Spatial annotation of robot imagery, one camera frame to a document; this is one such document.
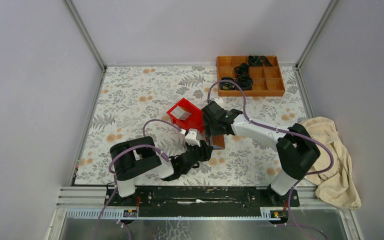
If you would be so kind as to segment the brown leather card holder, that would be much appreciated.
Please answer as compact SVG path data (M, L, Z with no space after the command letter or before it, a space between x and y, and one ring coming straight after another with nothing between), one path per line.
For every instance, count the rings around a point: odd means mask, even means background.
M214 150L225 149L225 136L224 135L210 135L209 132L205 132L205 140L209 146Z

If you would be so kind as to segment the red plastic bin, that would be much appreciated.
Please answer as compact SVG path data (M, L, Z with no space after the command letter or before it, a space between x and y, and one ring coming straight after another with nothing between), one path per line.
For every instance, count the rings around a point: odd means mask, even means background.
M200 133L204 131L203 113L201 109L186 98L182 98L167 112L172 124L185 129L195 129Z

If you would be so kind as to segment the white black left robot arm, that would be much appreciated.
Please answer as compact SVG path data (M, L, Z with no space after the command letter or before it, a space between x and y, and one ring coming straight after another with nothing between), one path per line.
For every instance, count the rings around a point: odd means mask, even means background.
M155 172L163 181L170 182L186 175L201 162L210 160L213 146L204 140L199 144L186 144L186 151L168 156L155 146L150 136L145 136L113 145L108 170L114 175L117 187L116 199L124 206L135 200L135 179L149 171Z

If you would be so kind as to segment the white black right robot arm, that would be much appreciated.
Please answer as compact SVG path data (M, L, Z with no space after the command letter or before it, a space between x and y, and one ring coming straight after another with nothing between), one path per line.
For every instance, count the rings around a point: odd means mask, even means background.
M280 129L246 117L237 109L225 110L215 101L201 110L208 137L232 135L247 137L276 150L281 171L269 185L267 201L273 206L287 199L289 190L309 172L321 153L307 130L295 123Z

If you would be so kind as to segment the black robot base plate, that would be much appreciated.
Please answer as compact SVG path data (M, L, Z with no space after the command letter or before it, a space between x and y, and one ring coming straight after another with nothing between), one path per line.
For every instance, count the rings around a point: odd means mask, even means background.
M298 192L279 196L261 187L138 186L126 197L106 189L104 203L132 207L139 217L260 217L262 210L285 212L300 206Z

